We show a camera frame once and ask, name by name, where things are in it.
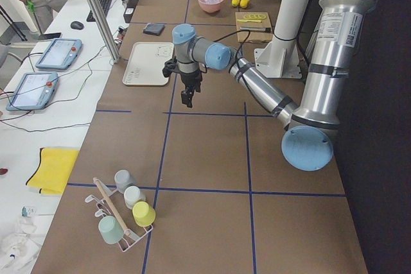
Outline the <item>steel muddler black tip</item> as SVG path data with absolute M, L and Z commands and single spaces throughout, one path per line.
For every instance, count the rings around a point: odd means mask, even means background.
M 240 30 L 251 31 L 251 32 L 261 32 L 261 33 L 270 33 L 271 28 L 266 27 L 241 27 Z

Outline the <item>lower teach pendant tablet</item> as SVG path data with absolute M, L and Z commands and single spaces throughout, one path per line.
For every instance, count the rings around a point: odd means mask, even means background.
M 7 111 L 43 109 L 58 86 L 58 74 L 25 73 L 6 106 Z

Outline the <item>pile of clear ice cubes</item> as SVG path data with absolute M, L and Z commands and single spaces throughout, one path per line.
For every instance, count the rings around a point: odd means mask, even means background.
M 212 5 L 212 4 L 218 4 L 221 2 L 221 0 L 201 0 L 201 2 L 208 4 L 208 5 Z

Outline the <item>upper yellow lemon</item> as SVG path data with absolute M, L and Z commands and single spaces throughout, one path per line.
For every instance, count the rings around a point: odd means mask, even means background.
M 250 0 L 240 0 L 240 7 L 242 9 L 246 9 L 249 7 Z

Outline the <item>grey folded cloth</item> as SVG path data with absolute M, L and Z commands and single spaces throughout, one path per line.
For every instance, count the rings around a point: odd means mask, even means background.
M 143 33 L 147 35 L 159 36 L 165 29 L 165 24 L 163 23 L 148 23 L 143 28 Z

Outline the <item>pink bowl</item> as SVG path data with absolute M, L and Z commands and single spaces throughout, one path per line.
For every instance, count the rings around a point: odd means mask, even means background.
M 205 4 L 205 3 L 201 2 L 201 0 L 197 0 L 197 1 L 198 1 L 198 4 L 199 4 L 200 8 L 203 11 L 205 11 L 207 13 L 215 13 L 215 12 L 220 10 L 224 0 L 221 0 L 221 2 L 218 3 L 218 4 L 212 4 L 212 5 Z

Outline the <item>yellow cup on rack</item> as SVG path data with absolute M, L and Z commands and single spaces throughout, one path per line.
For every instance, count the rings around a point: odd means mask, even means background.
M 148 227 L 156 217 L 155 209 L 145 201 L 137 202 L 132 209 L 136 224 L 140 227 Z

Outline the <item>grey cup on rack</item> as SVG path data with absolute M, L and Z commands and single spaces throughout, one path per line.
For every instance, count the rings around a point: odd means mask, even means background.
M 121 169 L 114 175 L 117 190 L 123 194 L 130 186 L 137 186 L 135 178 L 126 169 Z

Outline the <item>wooden rack rod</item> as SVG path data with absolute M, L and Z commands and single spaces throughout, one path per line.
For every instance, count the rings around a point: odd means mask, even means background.
M 127 227 L 126 223 L 124 222 L 123 218 L 118 212 L 116 206 L 113 204 L 112 200 L 110 199 L 110 196 L 113 194 L 113 192 L 99 178 L 94 177 L 93 182 L 95 186 L 98 188 L 98 190 L 100 191 L 103 199 L 107 202 L 107 205 L 109 206 L 111 212 L 113 213 L 113 215 L 119 222 L 121 228 L 124 231 L 124 234 L 127 236 L 130 236 L 131 232 L 129 228 Z

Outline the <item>teach pendant tablet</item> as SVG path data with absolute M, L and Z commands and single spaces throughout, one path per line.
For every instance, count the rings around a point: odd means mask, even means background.
M 58 74 L 25 73 L 6 106 L 7 111 L 43 109 L 58 86 Z
M 35 64 L 37 69 L 67 69 L 82 49 L 80 39 L 53 39 Z

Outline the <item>white cup on rack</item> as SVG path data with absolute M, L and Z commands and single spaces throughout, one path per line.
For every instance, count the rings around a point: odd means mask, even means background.
M 138 188 L 138 186 L 131 185 L 125 189 L 123 193 L 125 204 L 128 209 L 132 210 L 134 205 L 139 201 L 146 201 L 146 196 Z

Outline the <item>black keyboard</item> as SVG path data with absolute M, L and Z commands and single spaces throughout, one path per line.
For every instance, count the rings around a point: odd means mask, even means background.
M 101 9 L 102 9 L 104 15 L 107 16 L 108 12 L 110 10 L 110 7 L 111 7 L 112 0 L 98 0 L 98 1 L 100 2 L 100 6 L 101 6 Z M 92 11 L 89 12 L 89 14 L 86 18 L 86 21 L 87 22 L 94 22 L 95 21 L 95 18 L 94 18 L 94 15 L 93 15 Z

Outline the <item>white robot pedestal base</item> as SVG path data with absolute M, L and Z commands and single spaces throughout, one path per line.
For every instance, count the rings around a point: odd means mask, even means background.
M 267 78 L 301 78 L 297 36 L 309 0 L 281 0 L 271 42 L 254 50 L 256 68 Z

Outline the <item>cream bear tray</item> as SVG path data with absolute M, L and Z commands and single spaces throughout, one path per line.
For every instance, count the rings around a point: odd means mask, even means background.
M 164 86 L 164 64 L 172 59 L 171 42 L 136 42 L 133 45 L 122 82 L 128 86 Z

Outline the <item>white crumpled plastic bag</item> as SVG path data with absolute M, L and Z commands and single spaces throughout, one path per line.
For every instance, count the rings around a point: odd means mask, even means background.
M 35 260 L 40 251 L 33 240 L 36 229 L 32 218 L 17 220 L 15 232 L 1 241 L 1 273 L 18 273 Z

